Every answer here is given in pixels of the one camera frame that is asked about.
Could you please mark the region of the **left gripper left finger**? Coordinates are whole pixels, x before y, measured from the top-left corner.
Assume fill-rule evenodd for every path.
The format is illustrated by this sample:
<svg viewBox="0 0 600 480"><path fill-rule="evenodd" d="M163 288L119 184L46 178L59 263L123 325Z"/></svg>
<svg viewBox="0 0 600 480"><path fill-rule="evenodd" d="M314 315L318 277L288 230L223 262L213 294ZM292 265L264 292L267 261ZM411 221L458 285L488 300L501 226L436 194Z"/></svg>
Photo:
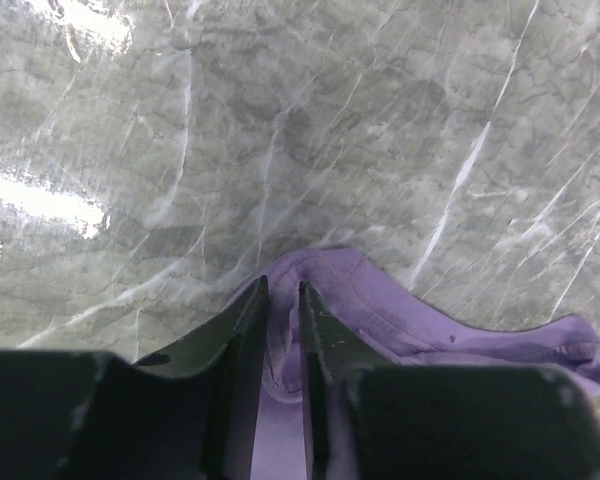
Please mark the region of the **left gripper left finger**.
<svg viewBox="0 0 600 480"><path fill-rule="evenodd" d="M176 441L191 479L249 479L269 317L268 280L252 281L219 314L134 366L188 389Z"/></svg>

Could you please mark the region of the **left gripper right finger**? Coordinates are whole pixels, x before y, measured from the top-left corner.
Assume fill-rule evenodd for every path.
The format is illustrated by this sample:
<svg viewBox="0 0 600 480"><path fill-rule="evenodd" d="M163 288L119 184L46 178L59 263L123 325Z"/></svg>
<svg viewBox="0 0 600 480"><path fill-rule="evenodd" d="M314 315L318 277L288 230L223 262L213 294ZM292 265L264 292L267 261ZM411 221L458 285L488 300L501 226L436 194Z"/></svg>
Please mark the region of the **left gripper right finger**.
<svg viewBox="0 0 600 480"><path fill-rule="evenodd" d="M309 479L357 479L347 380L391 361L349 329L317 289L299 287L303 433Z"/></svg>

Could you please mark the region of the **purple t-shirt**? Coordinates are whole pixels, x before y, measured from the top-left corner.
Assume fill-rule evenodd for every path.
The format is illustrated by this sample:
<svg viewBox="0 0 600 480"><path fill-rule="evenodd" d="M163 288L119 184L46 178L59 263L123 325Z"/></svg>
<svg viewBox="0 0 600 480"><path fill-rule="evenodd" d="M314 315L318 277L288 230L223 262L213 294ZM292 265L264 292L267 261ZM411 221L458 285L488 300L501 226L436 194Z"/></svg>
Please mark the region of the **purple t-shirt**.
<svg viewBox="0 0 600 480"><path fill-rule="evenodd" d="M355 249L302 249L260 270L269 288L267 350L251 476L304 479L299 289L310 283L328 310L387 359L415 366L542 365L600 395L600 337L566 315L529 330L470 327L420 301Z"/></svg>

